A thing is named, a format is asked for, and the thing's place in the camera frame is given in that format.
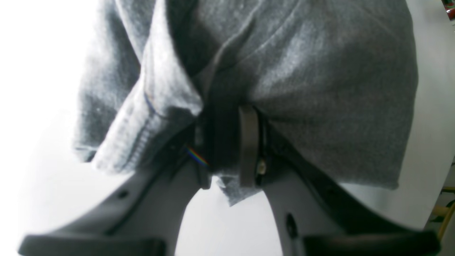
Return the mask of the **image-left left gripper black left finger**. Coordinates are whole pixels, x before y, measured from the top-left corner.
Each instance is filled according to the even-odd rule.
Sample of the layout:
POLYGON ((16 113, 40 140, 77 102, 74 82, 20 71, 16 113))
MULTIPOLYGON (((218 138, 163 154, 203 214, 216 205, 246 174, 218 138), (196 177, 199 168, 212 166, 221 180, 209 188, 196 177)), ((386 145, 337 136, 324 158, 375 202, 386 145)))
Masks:
POLYGON ((210 187, 205 167, 191 154, 204 144, 206 121, 173 137, 153 161, 98 206, 73 222, 27 235, 23 256, 174 256, 188 203, 210 187))

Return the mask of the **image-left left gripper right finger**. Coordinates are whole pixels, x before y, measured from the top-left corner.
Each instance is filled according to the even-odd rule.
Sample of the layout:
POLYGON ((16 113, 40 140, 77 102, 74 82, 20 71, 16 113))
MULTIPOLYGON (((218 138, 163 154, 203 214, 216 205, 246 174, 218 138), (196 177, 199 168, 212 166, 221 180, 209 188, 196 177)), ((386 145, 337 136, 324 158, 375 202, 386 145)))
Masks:
POLYGON ((432 231, 374 213, 304 159, 254 107, 239 107, 242 187, 260 188, 285 256, 434 256, 432 231))

